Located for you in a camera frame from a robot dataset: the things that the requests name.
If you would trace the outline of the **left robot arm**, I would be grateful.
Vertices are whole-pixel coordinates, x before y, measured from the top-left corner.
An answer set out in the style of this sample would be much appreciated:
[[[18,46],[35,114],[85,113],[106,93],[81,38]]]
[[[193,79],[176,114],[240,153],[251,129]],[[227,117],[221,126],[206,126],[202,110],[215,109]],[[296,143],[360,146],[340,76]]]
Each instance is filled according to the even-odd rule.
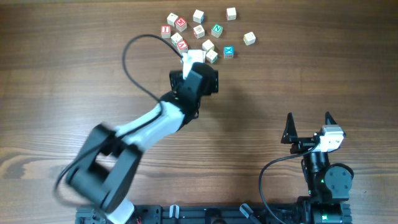
[[[170,73],[172,91],[140,118],[109,129],[97,125],[66,172],[66,183],[110,223],[127,223],[135,212],[126,198],[143,153],[198,118],[200,100],[218,92],[218,71],[195,62],[188,75]]]

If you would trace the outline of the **block with red drawing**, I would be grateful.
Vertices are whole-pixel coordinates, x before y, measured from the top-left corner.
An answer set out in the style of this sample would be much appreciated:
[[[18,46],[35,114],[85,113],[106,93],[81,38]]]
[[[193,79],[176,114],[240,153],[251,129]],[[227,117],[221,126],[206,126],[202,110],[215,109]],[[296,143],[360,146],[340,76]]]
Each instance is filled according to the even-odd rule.
[[[200,39],[205,36],[205,30],[202,25],[198,25],[198,26],[194,27],[193,33],[197,39]]]

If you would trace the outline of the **blue X block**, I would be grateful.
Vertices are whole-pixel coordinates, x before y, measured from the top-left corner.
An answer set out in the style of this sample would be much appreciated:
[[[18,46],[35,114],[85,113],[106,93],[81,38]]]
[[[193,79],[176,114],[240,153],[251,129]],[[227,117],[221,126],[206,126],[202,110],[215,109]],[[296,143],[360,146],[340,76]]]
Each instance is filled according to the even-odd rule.
[[[224,58],[233,58],[234,57],[234,47],[233,46],[226,46],[224,47],[223,51]]]

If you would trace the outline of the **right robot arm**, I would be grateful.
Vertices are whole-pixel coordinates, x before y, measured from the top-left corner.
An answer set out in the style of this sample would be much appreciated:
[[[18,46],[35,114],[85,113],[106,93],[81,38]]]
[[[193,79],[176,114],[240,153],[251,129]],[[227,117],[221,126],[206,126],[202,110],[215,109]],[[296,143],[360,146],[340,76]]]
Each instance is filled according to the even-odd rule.
[[[287,122],[281,143],[290,144],[292,155],[302,156],[301,167],[308,187],[308,197],[297,199],[298,223],[352,223],[349,200],[354,172],[342,163],[331,164],[329,153],[338,150],[346,133],[329,112],[325,124],[312,137],[300,138],[292,113]]]

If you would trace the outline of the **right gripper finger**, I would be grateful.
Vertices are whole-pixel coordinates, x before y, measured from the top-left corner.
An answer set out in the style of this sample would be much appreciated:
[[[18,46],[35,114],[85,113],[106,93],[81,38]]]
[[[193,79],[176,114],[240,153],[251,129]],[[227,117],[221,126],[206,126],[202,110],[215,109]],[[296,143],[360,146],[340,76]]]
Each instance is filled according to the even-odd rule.
[[[297,130],[294,123],[293,113],[289,113],[287,115],[287,120],[285,124],[285,129],[282,134],[281,143],[282,144],[293,144],[297,142],[298,135]]]
[[[325,113],[325,124],[326,125],[337,125],[329,111]]]

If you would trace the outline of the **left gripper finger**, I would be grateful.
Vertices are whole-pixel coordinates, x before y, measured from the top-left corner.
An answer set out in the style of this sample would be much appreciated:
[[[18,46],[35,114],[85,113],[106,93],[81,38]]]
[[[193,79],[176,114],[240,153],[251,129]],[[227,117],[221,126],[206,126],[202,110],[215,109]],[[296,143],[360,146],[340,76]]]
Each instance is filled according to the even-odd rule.
[[[218,93],[219,89],[218,86],[219,86],[218,71],[215,70],[213,73],[209,75],[206,95],[211,95],[212,93]]]
[[[169,73],[169,79],[172,91],[176,91],[184,83],[183,72],[181,70],[172,70]]]

